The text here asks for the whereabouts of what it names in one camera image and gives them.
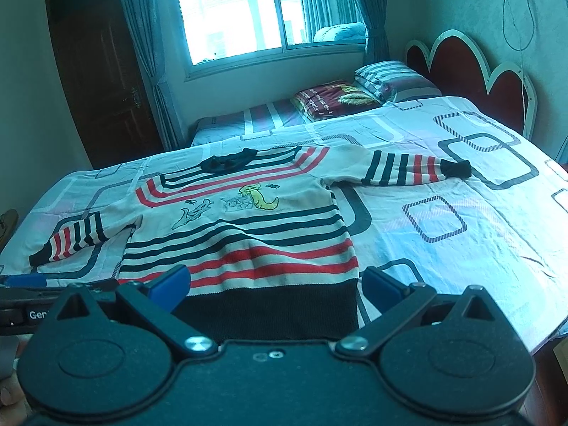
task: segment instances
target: wooden floor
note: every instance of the wooden floor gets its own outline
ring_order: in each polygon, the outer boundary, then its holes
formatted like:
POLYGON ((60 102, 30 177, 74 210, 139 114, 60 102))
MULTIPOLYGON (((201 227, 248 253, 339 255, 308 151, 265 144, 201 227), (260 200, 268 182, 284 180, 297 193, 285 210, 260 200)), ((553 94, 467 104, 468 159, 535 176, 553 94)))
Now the wooden floor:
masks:
POLYGON ((535 426, 561 426, 568 420, 568 383, 553 352, 560 341, 549 341, 535 355, 536 382, 521 408, 535 426))

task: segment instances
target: red stripe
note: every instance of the red stripe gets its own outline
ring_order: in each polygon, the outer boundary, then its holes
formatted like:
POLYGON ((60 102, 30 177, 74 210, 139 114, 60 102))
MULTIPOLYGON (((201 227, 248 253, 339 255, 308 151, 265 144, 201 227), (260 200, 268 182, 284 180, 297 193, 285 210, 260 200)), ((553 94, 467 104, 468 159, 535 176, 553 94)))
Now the red stripe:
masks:
POLYGON ((205 182, 205 183, 202 183, 202 184, 191 185, 189 187, 184 187, 183 189, 180 189, 180 190, 175 191, 175 192, 169 192, 169 193, 164 193, 164 192, 158 191, 155 188, 154 181, 152 179, 150 179, 148 181, 148 183, 150 183, 150 181, 151 181, 152 187, 150 187, 150 184, 148 184, 148 189, 154 197, 164 198, 164 197, 169 197, 171 195, 177 195, 178 193, 192 192, 192 191, 197 191, 199 189, 205 189, 205 188, 211 187, 211 186, 219 186, 219 185, 225 186, 229 182, 243 180, 243 179, 246 179, 246 178, 249 178, 249 177, 252 178, 254 176, 261 176, 261 175, 267 174, 267 173, 272 173, 272 174, 281 173, 281 172, 284 172, 284 171, 293 170, 293 169, 299 167, 300 165, 302 165, 302 163, 305 162, 306 159, 309 156, 311 156, 315 150, 316 150, 315 147, 308 148, 308 150, 297 160, 297 162, 294 162, 291 165, 285 166, 283 168, 279 168, 277 170, 267 169, 267 170, 255 171, 254 173, 231 176, 231 177, 227 177, 226 179, 221 179, 221 180, 212 181, 212 182, 205 182))
POLYGON ((417 154, 414 156, 414 184, 422 184, 422 155, 417 154))
POLYGON ((63 257, 69 258, 71 253, 69 253, 69 248, 71 248, 71 231, 68 227, 63 229, 63 235, 65 236, 65 244, 63 248, 63 257))
POLYGON ((430 182, 438 182, 438 176, 434 167, 435 157, 428 157, 428 174, 430 175, 430 182))
MULTIPOLYGON (((288 174, 274 174, 274 172, 271 171, 272 176, 261 177, 261 178, 255 179, 254 181, 251 181, 251 182, 260 183, 260 182, 266 182, 266 181, 274 181, 275 179, 285 179, 285 178, 289 178, 289 177, 292 177, 292 176, 297 176, 299 174, 307 173, 311 169, 315 168, 319 164, 320 161, 322 161, 323 157, 326 156, 328 150, 329 150, 329 148, 327 148, 327 147, 323 148, 322 151, 320 152, 320 154, 316 158, 314 158, 313 161, 308 166, 306 166, 306 168, 304 168, 303 170, 298 170, 294 173, 288 173, 288 174)), ((244 180, 244 181, 241 181, 239 183, 232 184, 232 185, 229 185, 229 186, 216 187, 215 189, 209 189, 208 191, 193 193, 191 195, 186 195, 184 197, 178 197, 177 199, 164 200, 163 202, 150 202, 146 198, 146 196, 144 195, 144 191, 142 190, 141 187, 136 189, 136 195, 138 196, 138 200, 140 200, 140 203, 142 205, 146 205, 147 207, 154 208, 154 207, 160 207, 162 205, 169 205, 171 203, 183 202, 184 200, 197 199, 198 197, 204 197, 204 196, 212 194, 212 193, 222 192, 222 191, 226 191, 226 190, 229 190, 229 189, 234 189, 236 187, 242 187, 243 185, 246 185, 245 184, 246 182, 249 182, 249 181, 244 180)), ((152 193, 152 188, 155 189, 154 180, 150 179, 148 181, 148 189, 150 190, 150 193, 152 193)))
MULTIPOLYGON (((316 266, 315 264, 297 264, 297 263, 278 263, 278 264, 268 264, 266 266, 260 266, 255 269, 246 269, 239 272, 225 272, 214 277, 204 277, 202 279, 192 280, 191 288, 196 289, 199 287, 209 286, 209 285, 219 285, 225 280, 230 279, 259 279, 265 277, 273 277, 275 275, 286 275, 286 274, 344 274, 349 272, 351 269, 359 267, 357 262, 357 257, 353 256, 351 259, 345 263, 340 264, 328 264, 325 266, 316 266)), ((140 282, 146 282, 148 280, 155 279, 159 277, 164 272, 152 272, 144 277, 132 278, 132 279, 118 279, 119 283, 131 282, 132 280, 138 280, 140 282)))
POLYGON ((53 239, 55 240, 55 254, 53 255, 54 261, 59 261, 59 254, 61 253, 61 237, 59 236, 59 232, 57 232, 53 239))
POLYGON ((222 258, 218 260, 205 261, 199 266, 191 268, 192 274, 198 274, 206 269, 219 269, 220 267, 227 264, 235 264, 240 261, 252 261, 256 258, 266 256, 268 254, 277 254, 279 256, 285 256, 288 258, 294 258, 297 260, 313 260, 315 258, 325 258, 328 256, 334 256, 336 254, 344 253, 348 248, 352 247, 353 243, 350 239, 345 239, 344 242, 328 246, 325 248, 320 248, 319 250, 302 251, 301 253, 292 253, 290 251, 280 251, 270 248, 269 246, 253 246, 251 248, 246 248, 243 250, 231 251, 231 253, 225 254, 222 258))

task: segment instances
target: black device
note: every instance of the black device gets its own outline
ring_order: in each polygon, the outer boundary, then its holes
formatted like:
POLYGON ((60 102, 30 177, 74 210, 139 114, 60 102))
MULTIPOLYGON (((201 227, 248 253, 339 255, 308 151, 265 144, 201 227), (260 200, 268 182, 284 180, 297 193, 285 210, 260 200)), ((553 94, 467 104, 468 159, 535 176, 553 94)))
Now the black device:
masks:
MULTIPOLYGON (((178 266, 149 284, 58 290, 18 365, 36 411, 25 424, 528 424, 518 409, 535 366, 483 287, 439 295, 371 267, 364 293, 385 312, 342 340, 217 346, 169 313, 164 298, 184 286, 178 266)), ((6 314, 33 304, 10 290, 6 314)))

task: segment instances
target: sweater sleeve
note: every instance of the sweater sleeve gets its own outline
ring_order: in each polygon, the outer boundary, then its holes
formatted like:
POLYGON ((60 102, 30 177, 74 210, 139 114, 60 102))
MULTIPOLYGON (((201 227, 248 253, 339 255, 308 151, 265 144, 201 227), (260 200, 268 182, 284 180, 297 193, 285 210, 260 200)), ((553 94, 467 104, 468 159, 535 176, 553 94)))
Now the sweater sleeve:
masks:
POLYGON ((326 185, 347 181, 374 186, 414 186, 471 176, 467 160, 455 163, 421 154, 370 151, 350 144, 320 148, 316 153, 314 160, 319 158, 319 162, 312 164, 310 174, 326 185))
POLYGON ((69 258, 85 247, 101 244, 126 227, 140 226, 141 205, 133 193, 75 222, 64 223, 42 249, 29 256, 29 265, 41 266, 69 258))

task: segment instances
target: door handle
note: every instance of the door handle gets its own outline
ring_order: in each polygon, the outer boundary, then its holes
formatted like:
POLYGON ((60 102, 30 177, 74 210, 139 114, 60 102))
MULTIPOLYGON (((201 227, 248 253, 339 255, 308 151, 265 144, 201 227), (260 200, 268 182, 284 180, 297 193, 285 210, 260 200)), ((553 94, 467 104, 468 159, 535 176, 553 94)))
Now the door handle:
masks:
POLYGON ((142 105, 142 100, 140 99, 140 91, 138 91, 138 88, 133 86, 130 90, 130 93, 132 93, 132 100, 134 101, 134 105, 137 109, 139 109, 142 105))

